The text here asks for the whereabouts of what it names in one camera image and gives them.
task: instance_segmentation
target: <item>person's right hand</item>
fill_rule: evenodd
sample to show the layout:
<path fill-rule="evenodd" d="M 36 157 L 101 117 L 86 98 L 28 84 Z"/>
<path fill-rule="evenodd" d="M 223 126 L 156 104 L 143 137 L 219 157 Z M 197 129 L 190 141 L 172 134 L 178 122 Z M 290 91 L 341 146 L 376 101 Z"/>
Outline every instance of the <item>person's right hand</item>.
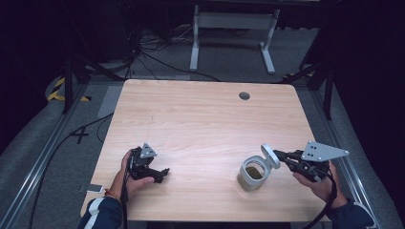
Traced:
<path fill-rule="evenodd" d="M 337 208 L 340 206 L 345 205 L 348 201 L 346 200 L 345 196 L 342 193 L 342 190 L 340 189 L 340 182 L 339 182 L 339 176 L 337 175 L 336 172 L 336 167 L 331 163 L 330 161 L 330 171 L 333 176 L 333 179 L 336 182 L 336 189 L 337 189 L 337 197 L 334 200 L 333 204 L 331 205 L 330 208 Z M 292 174 L 298 182 L 300 182 L 302 185 L 307 186 L 311 189 L 311 191 L 319 198 L 324 200 L 325 202 L 328 201 L 329 195 L 331 192 L 331 181 L 327 177 L 322 179 L 319 182 L 312 182 L 305 178 L 304 176 L 298 174 L 298 173 L 293 173 Z"/>

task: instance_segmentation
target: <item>metal rail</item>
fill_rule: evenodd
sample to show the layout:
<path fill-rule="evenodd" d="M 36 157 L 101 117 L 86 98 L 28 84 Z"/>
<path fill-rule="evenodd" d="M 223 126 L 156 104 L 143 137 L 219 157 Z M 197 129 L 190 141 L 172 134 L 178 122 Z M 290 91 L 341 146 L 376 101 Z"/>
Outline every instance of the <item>metal rail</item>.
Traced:
<path fill-rule="evenodd" d="M 76 92 L 74 96 L 74 103 L 69 111 L 63 114 L 57 121 L 50 138 L 42 149 L 41 154 L 34 163 L 32 169 L 27 174 L 20 191 L 16 195 L 9 210 L 0 222 L 0 229 L 13 228 L 13 225 L 17 222 L 24 207 L 30 199 L 33 191 L 35 190 L 40 178 L 44 176 L 46 164 L 51 159 L 55 145 L 58 143 L 60 135 L 62 134 L 69 118 L 75 110 L 80 98 L 84 95 L 87 89 L 87 85 L 79 84 L 76 86 Z"/>

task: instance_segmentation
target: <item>black cable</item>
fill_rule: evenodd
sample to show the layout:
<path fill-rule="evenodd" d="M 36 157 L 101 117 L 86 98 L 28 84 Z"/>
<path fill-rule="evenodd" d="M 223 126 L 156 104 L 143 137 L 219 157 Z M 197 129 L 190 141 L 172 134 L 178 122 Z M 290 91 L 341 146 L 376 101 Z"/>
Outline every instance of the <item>black cable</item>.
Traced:
<path fill-rule="evenodd" d="M 54 155 L 56 154 L 56 152 L 57 152 L 57 150 L 59 149 L 59 147 L 60 147 L 60 146 L 63 144 L 63 142 L 65 142 L 70 136 L 74 135 L 74 134 L 77 133 L 78 131 L 81 131 L 82 129 L 84 129 L 84 128 L 90 126 L 90 125 L 93 125 L 93 124 L 95 124 L 95 123 L 97 123 L 97 122 L 99 122 L 99 121 L 101 121 L 101 120 L 103 120 L 103 119 L 106 119 L 106 118 L 112 116 L 113 114 L 114 114 L 114 113 L 105 115 L 104 117 L 102 117 L 102 118 L 100 118 L 100 119 L 97 119 L 96 121 L 90 122 L 90 123 L 88 123 L 88 124 L 86 124 L 86 125 L 83 125 L 83 126 L 77 128 L 76 130 L 70 132 L 67 136 L 65 136 L 65 138 L 63 138 L 63 140 L 62 140 L 59 144 L 57 144 L 56 148 L 53 150 L 53 152 L 52 152 L 50 158 L 48 159 L 48 162 L 47 162 L 47 164 L 46 164 L 46 166 L 45 166 L 44 172 L 43 172 L 42 175 L 41 175 L 41 178 L 39 179 L 38 190 L 36 191 L 36 195 L 35 195 L 35 199 L 34 199 L 34 202 L 33 202 L 32 211 L 31 211 L 31 215 L 30 215 L 29 229 L 32 228 L 33 216 L 35 215 L 35 208 L 36 208 L 36 204 L 37 204 L 38 199 L 39 199 L 39 194 L 40 194 L 40 192 L 41 192 L 41 187 L 42 187 L 42 183 L 43 183 L 43 181 L 44 181 L 45 174 L 47 173 L 48 168 L 49 168 L 49 166 L 50 166 L 50 164 L 51 164 L 51 161 L 53 160 L 53 157 L 54 157 Z"/>
<path fill-rule="evenodd" d="M 130 176 L 130 175 L 128 175 L 128 170 L 130 169 L 130 163 L 131 163 L 130 158 L 133 157 L 133 154 L 134 153 L 131 152 L 131 155 L 128 158 L 127 165 L 125 168 L 124 178 L 122 181 L 122 188 L 121 188 L 120 200 L 121 200 L 121 204 L 122 204 L 122 224 L 123 224 L 122 226 L 124 229 L 128 228 L 128 211 L 127 211 L 127 205 L 126 205 L 126 203 L 128 201 L 128 190 L 127 190 L 126 184 L 127 184 L 128 178 Z"/>
<path fill-rule="evenodd" d="M 139 58 L 137 58 L 137 60 L 143 65 L 143 67 L 145 67 L 146 70 L 149 71 L 149 73 L 151 73 L 157 80 L 160 80 L 159 78 L 157 78 L 154 73 L 148 68 L 146 67 L 145 63 L 143 63 L 143 61 L 141 61 Z"/>
<path fill-rule="evenodd" d="M 158 62 L 161 63 L 162 65 L 167 66 L 167 67 L 169 67 L 169 68 L 171 68 L 171 69 L 174 69 L 174 70 L 176 70 L 176 71 L 183 72 L 183 73 L 199 74 L 199 75 L 202 75 L 202 76 L 211 78 L 211 79 L 213 79 L 213 80 L 215 80 L 215 81 L 217 81 L 217 82 L 221 82 L 221 80 L 219 80 L 219 79 L 216 78 L 215 76 L 212 76 L 212 75 L 209 75 L 209 74 L 206 74 L 206 73 L 196 73 L 196 72 L 191 72 L 191 71 L 186 71 L 186 70 L 178 69 L 178 68 L 176 68 L 176 67 L 173 67 L 173 66 L 171 66 L 171 65 L 169 65 L 169 64 L 164 63 L 164 62 L 161 61 L 161 60 L 158 60 L 157 58 L 153 57 L 152 55 L 150 55 L 150 54 L 148 54 L 148 53 L 143 52 L 142 54 L 143 54 L 143 55 L 147 55 L 148 57 L 150 57 L 150 58 L 152 58 L 152 59 L 158 61 Z"/>
<path fill-rule="evenodd" d="M 325 214 L 326 212 L 330 209 L 330 206 L 333 204 L 333 201 L 336 199 L 337 196 L 337 187 L 336 187 L 336 182 L 333 179 L 333 175 L 325 173 L 323 171 L 320 170 L 315 170 L 316 172 L 323 174 L 325 176 L 327 176 L 330 181 L 331 181 L 331 192 L 329 195 L 329 199 L 328 202 L 325 204 L 324 209 L 322 209 L 322 211 L 318 214 L 318 216 L 316 216 L 315 219 L 313 219 L 312 222 L 310 222 L 307 226 L 304 227 L 304 229 L 310 229 L 311 227 L 313 227 Z"/>

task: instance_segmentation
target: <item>table leg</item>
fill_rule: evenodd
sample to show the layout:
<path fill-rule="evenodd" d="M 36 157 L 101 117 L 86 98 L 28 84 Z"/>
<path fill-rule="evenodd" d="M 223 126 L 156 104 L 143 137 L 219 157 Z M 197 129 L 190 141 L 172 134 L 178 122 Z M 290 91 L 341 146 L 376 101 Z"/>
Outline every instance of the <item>table leg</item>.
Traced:
<path fill-rule="evenodd" d="M 191 51 L 190 70 L 196 71 L 199 62 L 199 6 L 195 6 L 194 9 L 193 33 L 194 33 L 194 42 L 193 42 L 193 50 Z"/>
<path fill-rule="evenodd" d="M 270 57 L 270 53 L 268 51 L 268 47 L 270 46 L 270 41 L 271 38 L 274 34 L 274 30 L 276 28 L 277 25 L 277 20 L 278 20 L 278 15 L 280 13 L 280 10 L 275 10 L 273 13 L 273 18 L 271 19 L 270 25 L 268 26 L 268 34 L 267 34 L 267 40 L 266 43 L 265 42 L 261 42 L 260 43 L 260 47 L 262 50 L 262 55 L 263 58 L 265 60 L 266 63 L 266 67 L 267 67 L 267 72 L 269 74 L 275 74 L 275 69 L 273 66 L 273 62 L 271 61 L 271 57 Z"/>

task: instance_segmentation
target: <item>gray carpet floor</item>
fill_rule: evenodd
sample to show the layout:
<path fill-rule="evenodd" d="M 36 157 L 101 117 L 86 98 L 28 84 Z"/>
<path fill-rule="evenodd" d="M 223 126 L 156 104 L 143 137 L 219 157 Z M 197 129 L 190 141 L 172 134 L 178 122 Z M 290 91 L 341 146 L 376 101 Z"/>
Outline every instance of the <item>gray carpet floor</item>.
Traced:
<path fill-rule="evenodd" d="M 228 31 L 206 31 L 201 37 L 199 68 L 196 73 L 188 73 L 192 43 L 190 36 L 182 42 L 168 46 L 161 51 L 148 52 L 157 59 L 175 66 L 178 70 L 162 65 L 148 57 L 139 56 L 131 67 L 132 78 L 169 78 L 174 80 L 208 81 L 209 77 L 198 73 L 215 76 L 223 82 L 272 83 L 282 79 L 286 73 L 298 72 L 306 51 L 317 30 L 277 30 L 270 45 L 271 57 L 276 69 L 275 75 L 269 75 L 259 50 L 259 42 L 266 33 L 261 31 L 244 31 L 235 34 Z M 125 75 L 126 70 L 117 74 Z M 313 94 L 322 96 L 323 90 L 309 92 L 302 86 L 306 79 L 293 83 L 307 115 L 309 125 L 318 142 L 332 144 L 332 139 L 325 123 L 315 105 Z M 48 95 L 54 82 L 44 92 Z M 103 75 L 94 75 L 82 95 L 91 96 L 90 102 L 78 102 L 72 115 L 66 120 L 57 142 L 71 131 L 86 123 L 97 120 L 114 110 L 122 83 L 109 80 Z M 5 216 L 14 198 L 24 184 L 32 166 L 47 144 L 61 114 L 63 102 L 52 100 L 14 139 L 0 157 L 0 216 Z M 366 154 L 352 129 L 343 104 L 336 90 L 333 91 L 331 104 L 332 121 L 342 148 L 352 152 L 351 161 L 361 179 L 378 221 L 379 228 L 403 228 L 393 202 L 384 186 L 373 171 Z M 69 137 L 56 151 L 43 185 L 32 222 L 32 228 L 75 228 L 80 220 L 80 208 L 85 194 L 78 189 L 90 182 L 96 162 L 106 136 L 110 119 L 98 122 L 86 128 L 89 134 L 78 143 L 78 137 Z M 344 192 L 352 196 L 350 187 L 343 183 Z M 35 197 L 33 192 L 22 204 L 10 228 L 29 228 L 30 215 Z M 145 228 L 147 222 L 131 221 L 130 228 Z M 292 228 L 301 228 L 303 223 L 292 223 Z M 331 228 L 329 223 L 318 223 L 314 228 Z"/>

